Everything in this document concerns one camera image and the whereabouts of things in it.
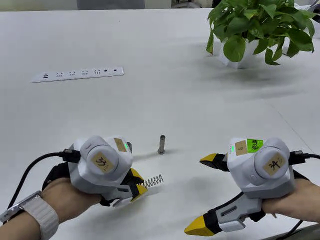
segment table surface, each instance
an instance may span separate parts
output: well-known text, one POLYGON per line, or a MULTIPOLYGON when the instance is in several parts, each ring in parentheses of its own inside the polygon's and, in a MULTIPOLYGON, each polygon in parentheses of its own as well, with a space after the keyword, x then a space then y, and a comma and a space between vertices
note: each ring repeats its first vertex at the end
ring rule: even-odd
MULTIPOLYGON (((27 165, 80 137, 125 136, 133 167, 162 174, 158 194, 122 208, 92 207, 54 240, 246 239, 284 233, 296 219, 268 215, 212 238, 188 236, 194 218, 237 195, 229 173, 199 159, 225 153, 232 137, 279 137, 320 153, 320 41, 315 52, 235 70, 205 51, 209 9, 0 13, 0 208, 27 165), (31 83, 44 71, 123 66, 124 76, 31 83), (156 153, 166 135, 164 155, 156 153)), ((19 199, 41 188, 59 159, 31 171, 19 199)), ((320 184, 320 161, 296 166, 320 184)))

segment spring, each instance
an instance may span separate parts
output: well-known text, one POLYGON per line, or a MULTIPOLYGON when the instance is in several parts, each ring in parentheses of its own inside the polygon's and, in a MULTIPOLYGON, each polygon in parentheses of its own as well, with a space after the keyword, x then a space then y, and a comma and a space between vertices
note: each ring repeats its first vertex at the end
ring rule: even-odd
POLYGON ((141 185, 143 185, 146 189, 150 188, 154 185, 160 184, 164 181, 163 177, 161 176, 161 174, 151 177, 147 180, 145 180, 141 185))

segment green sticker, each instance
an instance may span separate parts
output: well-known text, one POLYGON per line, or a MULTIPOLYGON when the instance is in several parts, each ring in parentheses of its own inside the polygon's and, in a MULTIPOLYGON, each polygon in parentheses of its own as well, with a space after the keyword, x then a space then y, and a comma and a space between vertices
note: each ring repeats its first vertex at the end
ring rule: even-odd
POLYGON ((248 148, 248 153, 252 154, 257 152, 264 145, 264 141, 258 139, 247 139, 246 145, 248 148))

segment power strip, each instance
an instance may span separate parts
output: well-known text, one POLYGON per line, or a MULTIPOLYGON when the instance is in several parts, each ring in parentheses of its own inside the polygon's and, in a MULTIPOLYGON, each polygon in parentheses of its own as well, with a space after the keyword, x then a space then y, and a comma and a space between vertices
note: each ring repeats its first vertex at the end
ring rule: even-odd
POLYGON ((71 71, 53 71, 38 74, 32 83, 64 81, 72 79, 91 79, 101 77, 114 77, 124 75, 123 67, 98 67, 92 69, 81 69, 71 71))

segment tan sticker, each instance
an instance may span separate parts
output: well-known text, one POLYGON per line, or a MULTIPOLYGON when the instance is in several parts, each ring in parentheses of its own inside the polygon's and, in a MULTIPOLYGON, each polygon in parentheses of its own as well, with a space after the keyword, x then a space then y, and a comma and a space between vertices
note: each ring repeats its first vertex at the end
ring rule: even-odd
POLYGON ((263 169, 270 175, 273 176, 279 171, 279 169, 286 163, 286 160, 276 153, 264 166, 263 169))
POLYGON ((101 152, 98 152, 91 161, 104 173, 108 173, 114 168, 113 163, 101 152))
POLYGON ((120 138, 114 138, 115 144, 119 150, 119 152, 126 152, 127 149, 125 148, 124 142, 120 138))
POLYGON ((235 143, 235 155, 239 156, 247 153, 248 153, 248 150, 247 150, 246 140, 238 141, 235 143))

